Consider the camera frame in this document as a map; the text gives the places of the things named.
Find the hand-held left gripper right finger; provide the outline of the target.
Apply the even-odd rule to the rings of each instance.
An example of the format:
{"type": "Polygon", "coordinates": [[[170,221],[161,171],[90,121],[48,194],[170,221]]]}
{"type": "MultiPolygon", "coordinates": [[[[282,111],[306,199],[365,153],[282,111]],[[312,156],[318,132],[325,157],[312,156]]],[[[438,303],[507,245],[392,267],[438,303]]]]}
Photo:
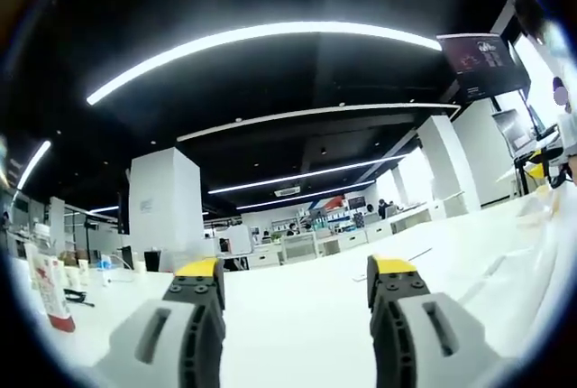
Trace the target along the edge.
{"type": "Polygon", "coordinates": [[[366,282],[378,387],[473,387],[498,366],[484,326],[413,264],[371,255],[366,282]]]}

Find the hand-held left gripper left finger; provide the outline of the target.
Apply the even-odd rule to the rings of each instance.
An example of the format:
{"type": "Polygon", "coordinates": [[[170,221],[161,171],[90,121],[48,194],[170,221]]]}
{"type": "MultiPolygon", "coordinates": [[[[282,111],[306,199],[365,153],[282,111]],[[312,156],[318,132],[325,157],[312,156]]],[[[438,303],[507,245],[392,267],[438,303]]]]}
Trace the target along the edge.
{"type": "Polygon", "coordinates": [[[189,263],[112,332],[96,370],[111,387],[218,387],[224,310],[223,261],[189,263]]]}

